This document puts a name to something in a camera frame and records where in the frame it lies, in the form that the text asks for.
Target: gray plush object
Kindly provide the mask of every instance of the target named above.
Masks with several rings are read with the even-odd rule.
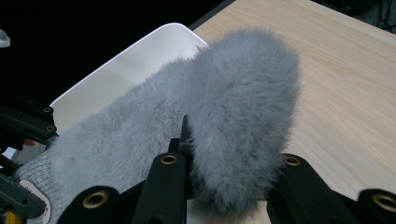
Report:
[[[298,55],[279,36],[258,28],[230,32],[74,125],[16,177],[48,196],[49,223],[56,223],[84,189],[123,192],[144,180],[188,114],[194,211],[211,220],[244,217],[283,166],[279,151],[292,125],[298,77]]]

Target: dark floor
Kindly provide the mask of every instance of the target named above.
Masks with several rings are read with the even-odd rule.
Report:
[[[180,22],[193,30],[233,0],[143,2],[0,1],[0,29],[11,38],[0,50],[0,84],[50,104],[159,26]],[[395,10],[391,0],[378,0],[352,17],[384,28],[396,23]]]

